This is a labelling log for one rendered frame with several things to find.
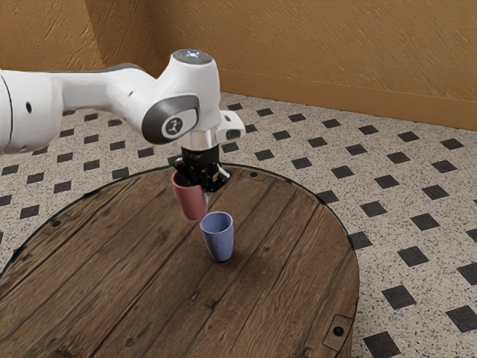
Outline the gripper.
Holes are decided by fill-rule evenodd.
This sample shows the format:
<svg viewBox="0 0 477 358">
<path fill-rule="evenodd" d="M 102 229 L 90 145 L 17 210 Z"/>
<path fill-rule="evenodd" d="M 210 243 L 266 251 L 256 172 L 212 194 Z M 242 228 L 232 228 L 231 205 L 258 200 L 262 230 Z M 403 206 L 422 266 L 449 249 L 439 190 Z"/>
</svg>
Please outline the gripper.
<svg viewBox="0 0 477 358">
<path fill-rule="evenodd" d="M 180 157 L 174 161 L 174 168 L 187 186 L 196 186 L 198 180 L 202 181 L 201 188 L 207 204 L 210 195 L 229 181 L 229 172 L 219 166 L 217 145 L 202 151 L 182 147 Z"/>
</svg>

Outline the pink cup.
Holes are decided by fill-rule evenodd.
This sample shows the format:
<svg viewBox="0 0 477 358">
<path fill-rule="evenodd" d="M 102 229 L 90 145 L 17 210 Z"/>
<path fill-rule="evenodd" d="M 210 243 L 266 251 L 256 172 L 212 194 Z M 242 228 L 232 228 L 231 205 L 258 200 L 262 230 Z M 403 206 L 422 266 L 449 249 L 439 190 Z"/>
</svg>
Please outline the pink cup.
<svg viewBox="0 0 477 358">
<path fill-rule="evenodd" d="M 208 211 L 208 201 L 201 186 L 188 184 L 179 172 L 172 175 L 171 182 L 183 215 L 189 220 L 201 220 Z"/>
</svg>

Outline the blue cup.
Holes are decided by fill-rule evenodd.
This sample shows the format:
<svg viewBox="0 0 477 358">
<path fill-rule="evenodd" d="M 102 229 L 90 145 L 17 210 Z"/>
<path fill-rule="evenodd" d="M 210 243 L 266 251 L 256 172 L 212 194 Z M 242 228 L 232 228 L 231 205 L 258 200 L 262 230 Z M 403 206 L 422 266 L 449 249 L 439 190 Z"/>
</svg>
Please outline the blue cup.
<svg viewBox="0 0 477 358">
<path fill-rule="evenodd" d="M 233 218 L 229 213 L 211 212 L 200 221 L 200 229 L 206 248 L 217 262 L 231 258 L 234 244 Z"/>
</svg>

